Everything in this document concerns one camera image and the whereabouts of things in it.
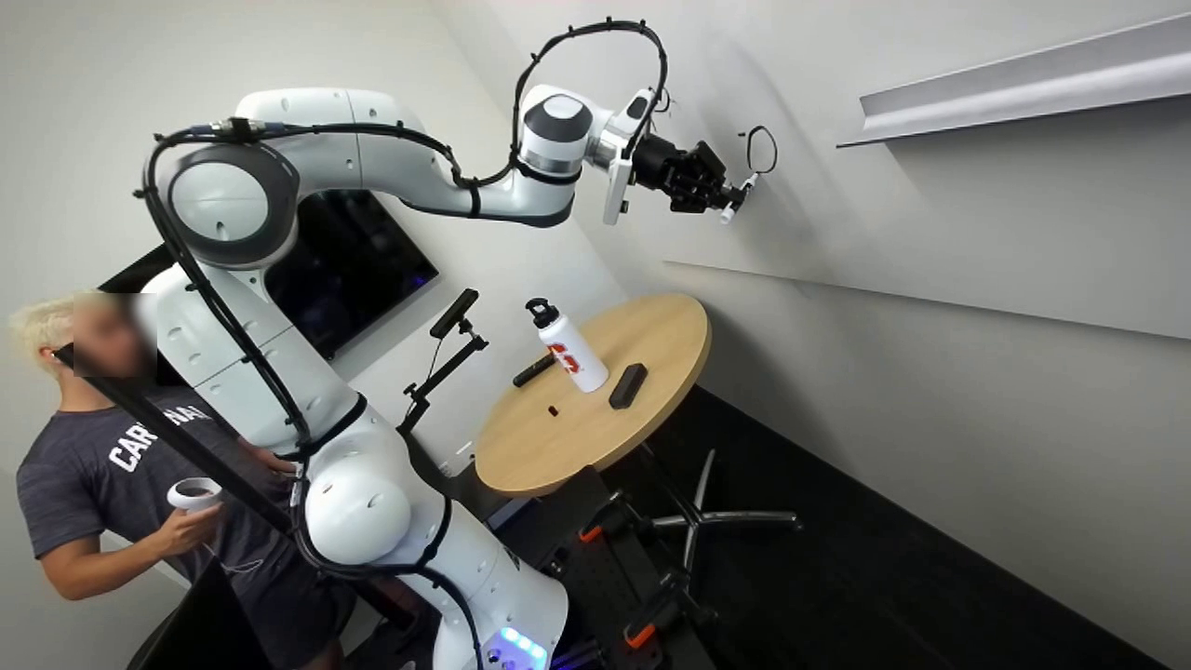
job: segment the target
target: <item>dark floor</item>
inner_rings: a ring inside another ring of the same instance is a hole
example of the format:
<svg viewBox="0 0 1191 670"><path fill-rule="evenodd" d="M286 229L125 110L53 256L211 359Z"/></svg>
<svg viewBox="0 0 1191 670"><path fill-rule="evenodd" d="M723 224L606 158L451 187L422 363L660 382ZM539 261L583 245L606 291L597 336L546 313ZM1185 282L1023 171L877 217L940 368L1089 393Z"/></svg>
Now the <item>dark floor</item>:
<svg viewBox="0 0 1191 670"><path fill-rule="evenodd" d="M700 635L739 670L1124 670L1157 665L910 513L832 472L732 404L695 392L660 435L660 470L692 492L718 445L713 505L796 510L803 531L723 528L700 596L723 611ZM639 465L606 477L662 501ZM650 555L678 563L678 543Z"/></svg>

